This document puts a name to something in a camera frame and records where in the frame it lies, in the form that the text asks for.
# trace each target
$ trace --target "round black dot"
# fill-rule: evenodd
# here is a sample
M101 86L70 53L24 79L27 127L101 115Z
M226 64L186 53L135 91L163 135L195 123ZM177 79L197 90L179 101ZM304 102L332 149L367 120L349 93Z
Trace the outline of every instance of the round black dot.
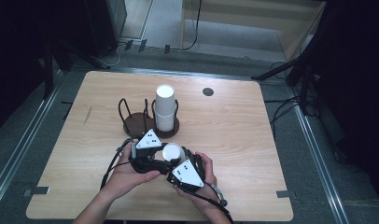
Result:
M205 96L212 96L214 94L214 91L210 88L204 88L203 93Z

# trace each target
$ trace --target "white cylinder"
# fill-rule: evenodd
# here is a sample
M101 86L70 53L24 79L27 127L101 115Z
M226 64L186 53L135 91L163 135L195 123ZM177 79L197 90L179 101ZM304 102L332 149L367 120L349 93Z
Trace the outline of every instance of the white cylinder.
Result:
M155 111L162 116L175 113L175 89L172 86L162 84L157 88Z
M163 148L162 155L163 155L163 158L166 159L167 161L180 159L180 162L178 164L181 164L187 159L183 148L176 143L167 144Z
M157 129L163 132L172 131L175 127L175 113L162 116L157 111L155 111L155 122L157 123Z

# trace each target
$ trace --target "human hand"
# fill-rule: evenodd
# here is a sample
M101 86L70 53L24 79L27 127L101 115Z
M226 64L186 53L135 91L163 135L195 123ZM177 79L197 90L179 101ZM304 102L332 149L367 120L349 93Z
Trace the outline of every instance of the human hand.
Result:
M195 154L199 155L202 158L205 175L204 181L211 185L217 185L217 178L213 173L213 161L202 152L196 152ZM223 212L219 210L215 205L209 203L208 201L190 195L177 186L173 187L179 196L190 199L195 207L198 208L198 210L202 212L212 223L230 223L225 214L223 214ZM214 200L216 203L218 203L218 196L207 184L198 189L196 191L196 194Z
M127 194L134 187L149 182L161 175L159 171L138 174L128 160L131 155L131 150L132 145L129 143L123 149L123 157L121 157L116 163L118 166L114 168L113 174L101 189L101 193L108 196L110 200L114 201Z

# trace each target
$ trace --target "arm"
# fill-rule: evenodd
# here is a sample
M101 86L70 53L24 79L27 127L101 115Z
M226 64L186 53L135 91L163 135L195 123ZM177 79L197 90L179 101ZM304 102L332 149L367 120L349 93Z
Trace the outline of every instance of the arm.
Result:
M128 162L131 154L131 144L126 145L123 154L124 156L118 160L117 164ZM130 163L116 167L105 187L97 193L73 223L103 223L108 209L117 198L127 194L134 187L155 179L159 175L159 171L138 174Z
M217 178L213 173L213 161L202 152L196 152L196 154L201 156L204 162L205 181L209 184L217 185ZM211 223L230 223L225 214L213 204L199 199L195 196L189 195L176 186L174 186L174 189L177 191L179 196L190 199L195 207L198 208L198 210L202 212L210 220ZM204 185L201 189L198 189L196 193L216 202L218 201L216 193L207 185Z

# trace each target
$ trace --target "wooden table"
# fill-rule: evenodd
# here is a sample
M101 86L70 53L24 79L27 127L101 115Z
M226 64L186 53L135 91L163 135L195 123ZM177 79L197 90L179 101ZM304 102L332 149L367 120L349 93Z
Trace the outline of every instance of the wooden table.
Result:
M260 86L252 81L89 72L79 89L49 162L38 183L49 194L34 195L29 218L75 218L98 192L115 150L128 136L118 113L121 98L132 112L152 102L156 88L175 88L179 132L173 142L206 153L214 162L218 187L235 221L289 221L289 198ZM204 88L214 95L205 96ZM205 220L180 198L165 176L116 200L108 219Z

